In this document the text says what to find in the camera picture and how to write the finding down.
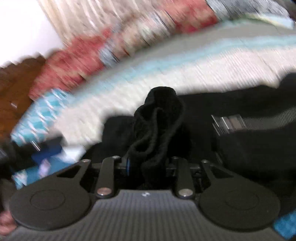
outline ribbed gray panel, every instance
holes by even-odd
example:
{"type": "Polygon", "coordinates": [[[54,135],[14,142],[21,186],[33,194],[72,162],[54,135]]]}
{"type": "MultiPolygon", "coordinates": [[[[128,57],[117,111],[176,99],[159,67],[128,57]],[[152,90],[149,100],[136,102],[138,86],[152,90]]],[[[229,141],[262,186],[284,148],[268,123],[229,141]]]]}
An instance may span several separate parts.
{"type": "Polygon", "coordinates": [[[55,231],[20,227],[5,241],[282,241],[271,228],[238,233],[220,228],[202,216],[192,201],[170,191],[122,190],[99,200],[79,222],[55,231]]]}

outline round black disc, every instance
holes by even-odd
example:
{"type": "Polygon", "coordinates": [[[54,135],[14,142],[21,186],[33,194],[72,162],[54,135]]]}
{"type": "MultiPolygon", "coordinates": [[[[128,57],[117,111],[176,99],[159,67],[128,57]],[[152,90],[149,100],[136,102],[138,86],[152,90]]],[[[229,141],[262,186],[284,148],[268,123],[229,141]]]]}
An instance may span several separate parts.
{"type": "Polygon", "coordinates": [[[207,218],[238,231],[262,229],[280,211],[278,197],[265,187],[238,178],[216,179],[199,200],[207,218]]]}
{"type": "Polygon", "coordinates": [[[10,211],[22,226],[53,230],[68,226],[87,212],[90,197],[71,178],[45,178],[22,188],[12,196],[10,211]]]}

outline black cloth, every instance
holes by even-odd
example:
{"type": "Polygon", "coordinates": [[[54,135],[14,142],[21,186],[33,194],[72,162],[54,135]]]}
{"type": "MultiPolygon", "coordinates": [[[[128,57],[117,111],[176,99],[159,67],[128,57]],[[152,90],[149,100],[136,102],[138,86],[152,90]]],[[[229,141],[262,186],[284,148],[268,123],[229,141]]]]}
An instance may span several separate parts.
{"type": "Polygon", "coordinates": [[[157,185],[164,175],[165,159],[181,156],[190,162],[216,161],[216,151],[226,155],[230,170],[279,191],[289,199],[295,188],[296,124],[266,131],[247,131],[217,138],[214,116],[273,116],[296,106],[296,74],[288,74],[278,88],[258,86],[225,93],[176,96],[171,88],[151,90],[134,117],[107,120],[102,143],[84,158],[101,162],[128,153],[146,183],[157,185]]]}

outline white wall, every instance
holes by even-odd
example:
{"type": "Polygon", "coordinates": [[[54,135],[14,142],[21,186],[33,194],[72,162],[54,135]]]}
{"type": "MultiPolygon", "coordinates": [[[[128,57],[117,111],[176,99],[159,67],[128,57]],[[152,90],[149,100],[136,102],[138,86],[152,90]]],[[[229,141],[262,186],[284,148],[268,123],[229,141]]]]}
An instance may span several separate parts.
{"type": "Polygon", "coordinates": [[[62,47],[37,0],[0,0],[0,66],[62,47]]]}

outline silver screw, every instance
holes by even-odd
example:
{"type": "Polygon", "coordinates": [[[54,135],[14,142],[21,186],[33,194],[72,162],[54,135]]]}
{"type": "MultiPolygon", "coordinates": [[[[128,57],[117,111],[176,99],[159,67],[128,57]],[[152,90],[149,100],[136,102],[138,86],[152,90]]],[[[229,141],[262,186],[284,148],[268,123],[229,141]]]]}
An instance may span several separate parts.
{"type": "Polygon", "coordinates": [[[193,191],[191,189],[181,189],[178,191],[178,194],[182,197],[190,197],[193,195],[193,191]]]}
{"type": "Polygon", "coordinates": [[[96,191],[101,196],[106,196],[112,193],[112,190],[110,188],[99,188],[96,191]]]}

